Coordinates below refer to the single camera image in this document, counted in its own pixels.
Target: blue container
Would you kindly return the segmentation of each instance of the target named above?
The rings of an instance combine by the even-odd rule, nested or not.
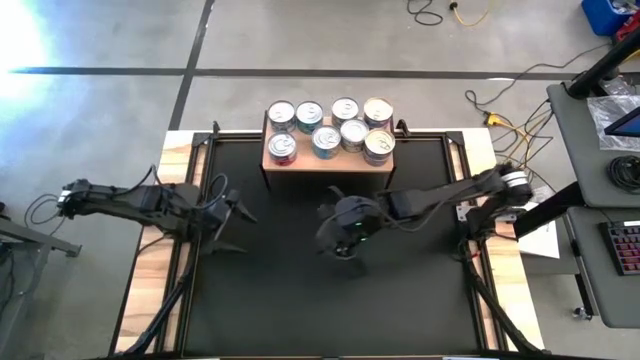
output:
[[[611,0],[582,0],[582,10],[589,19],[591,29],[596,35],[613,36],[631,14],[618,14]]]

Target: computer monitor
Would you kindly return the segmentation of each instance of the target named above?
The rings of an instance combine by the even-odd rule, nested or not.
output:
[[[640,137],[640,107],[604,129],[606,135]]]

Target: keyboard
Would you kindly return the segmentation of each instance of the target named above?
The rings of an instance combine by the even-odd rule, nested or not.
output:
[[[640,221],[598,224],[620,275],[640,275]]]

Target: tin can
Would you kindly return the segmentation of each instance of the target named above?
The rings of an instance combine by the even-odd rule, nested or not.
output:
[[[367,137],[369,127],[361,120],[347,120],[340,127],[342,148],[348,152],[362,151],[364,138]]]
[[[393,118],[393,106],[383,98],[371,98],[364,103],[364,121],[370,128],[387,126]]]
[[[355,100],[348,97],[340,98],[331,106],[331,122],[339,129],[343,122],[357,118],[359,111]]]
[[[287,166],[296,160],[296,139],[287,132],[277,132],[269,138],[269,156],[274,163]]]
[[[322,107],[314,101],[305,101],[296,109],[298,130],[311,135],[313,131],[322,126]]]
[[[271,104],[267,117],[273,131],[291,132],[296,128],[295,108],[288,101],[278,100]]]
[[[340,132],[333,126],[321,126],[311,136],[311,148],[320,159],[331,159],[340,150]]]
[[[371,130],[364,139],[364,160],[371,166],[382,166],[395,146],[396,139],[391,133],[381,129]]]

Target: concrete floor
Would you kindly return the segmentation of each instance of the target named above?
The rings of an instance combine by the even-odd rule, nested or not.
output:
[[[463,2],[478,17],[485,2]],[[397,0],[218,0],[209,18],[199,68],[378,69],[457,71],[456,79],[309,79],[196,77],[180,129],[257,129],[262,111],[280,98],[314,99],[328,108],[337,96],[383,96],[411,127],[477,127],[482,117],[464,100],[508,82],[482,72],[520,72],[538,62],[561,64],[607,41],[594,36],[579,0],[495,0],[488,18],[463,28],[435,1],[443,24],[423,27]],[[5,0],[0,4],[0,198],[20,219],[43,192],[76,178],[127,186],[157,163],[182,77],[7,75],[22,66],[184,68],[205,0]],[[540,26],[540,19],[545,19]],[[594,51],[565,70],[580,72]],[[637,62],[626,71],[640,68]],[[487,109],[522,123],[546,99],[549,80],[521,81]],[[556,187],[573,181],[556,140],[531,166]],[[29,313],[23,353],[51,359],[107,353],[140,226],[106,216],[66,223],[61,238],[83,244],[82,256],[50,258]],[[631,359],[640,331],[611,330],[599,320],[576,322],[570,278],[532,277],[534,303],[547,347],[560,354]]]

